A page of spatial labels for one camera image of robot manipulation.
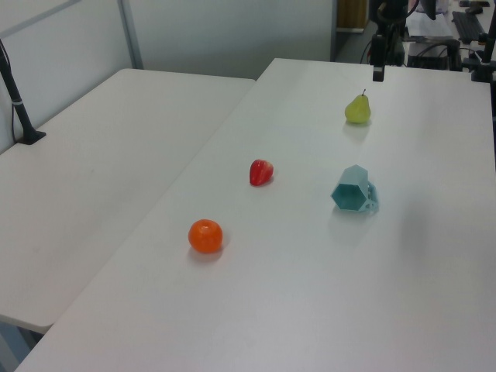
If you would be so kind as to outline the black Franka gripper body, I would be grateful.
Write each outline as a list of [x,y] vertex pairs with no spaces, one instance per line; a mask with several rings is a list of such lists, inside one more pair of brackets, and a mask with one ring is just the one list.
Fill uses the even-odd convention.
[[373,35],[370,46],[373,66],[402,66],[403,43],[396,36]]

